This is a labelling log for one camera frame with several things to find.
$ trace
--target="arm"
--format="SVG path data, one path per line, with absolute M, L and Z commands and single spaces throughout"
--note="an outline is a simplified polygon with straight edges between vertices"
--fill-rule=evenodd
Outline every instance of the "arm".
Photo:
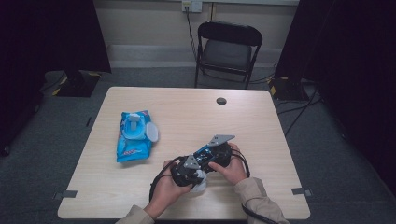
M 232 149 L 239 151 L 237 145 L 229 143 Z M 289 222 L 283 217 L 279 206 L 267 197 L 262 181 L 258 178 L 248 178 L 242 162 L 231 157 L 230 164 L 222 167 L 214 162 L 209 166 L 215 171 L 221 173 L 225 179 L 234 185 L 235 193 L 238 194 L 241 203 L 249 210 L 254 211 L 264 217 L 272 219 L 279 224 L 288 224 Z M 262 223 L 251 216 L 247 217 L 249 224 Z
M 173 180 L 170 171 L 173 165 L 163 172 L 163 177 L 157 183 L 151 202 L 144 209 L 134 205 L 127 216 L 119 220 L 117 224 L 152 224 L 167 207 L 175 203 L 181 195 L 190 191 L 191 186 L 179 187 Z

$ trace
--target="hand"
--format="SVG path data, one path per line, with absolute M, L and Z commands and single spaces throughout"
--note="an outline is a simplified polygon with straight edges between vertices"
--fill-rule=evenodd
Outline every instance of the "hand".
M 165 161 L 163 167 L 165 167 L 171 161 Z M 156 219 L 159 217 L 165 209 L 177 199 L 191 190 L 192 185 L 186 187 L 179 187 L 171 176 L 171 167 L 176 164 L 172 164 L 163 172 L 163 177 L 158 181 L 157 186 L 152 195 L 151 202 L 144 208 L 146 213 Z
M 228 145 L 230 145 L 232 149 L 240 151 L 236 144 L 228 143 Z M 241 180 L 248 178 L 242 161 L 235 156 L 231 156 L 230 164 L 225 168 L 213 161 L 209 163 L 209 166 L 213 170 L 224 175 L 225 179 L 233 185 L 239 183 Z

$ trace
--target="blue package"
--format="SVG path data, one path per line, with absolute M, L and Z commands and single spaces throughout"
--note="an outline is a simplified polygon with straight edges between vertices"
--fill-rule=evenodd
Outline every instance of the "blue package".
M 158 141 L 158 129 L 147 110 L 122 112 L 117 162 L 143 160 L 149 157 L 152 142 Z

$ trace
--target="chair backrest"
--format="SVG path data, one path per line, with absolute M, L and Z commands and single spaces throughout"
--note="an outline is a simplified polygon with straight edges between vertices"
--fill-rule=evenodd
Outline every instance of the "chair backrest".
M 262 44 L 262 34 L 255 28 L 225 21 L 202 23 L 198 27 L 198 37 L 250 46 Z

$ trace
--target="person's left hand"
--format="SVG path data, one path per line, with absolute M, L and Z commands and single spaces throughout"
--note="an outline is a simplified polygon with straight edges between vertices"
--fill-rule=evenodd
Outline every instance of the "person's left hand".
M 165 161 L 163 163 L 163 167 L 169 162 L 171 161 Z M 168 206 L 175 203 L 181 195 L 188 193 L 191 190 L 192 185 L 180 187 L 173 180 L 171 168 L 175 165 L 176 163 L 174 162 L 174 164 L 170 165 L 163 172 L 164 176 L 158 181 L 152 195 L 151 202 L 144 209 L 154 220 L 159 217 Z

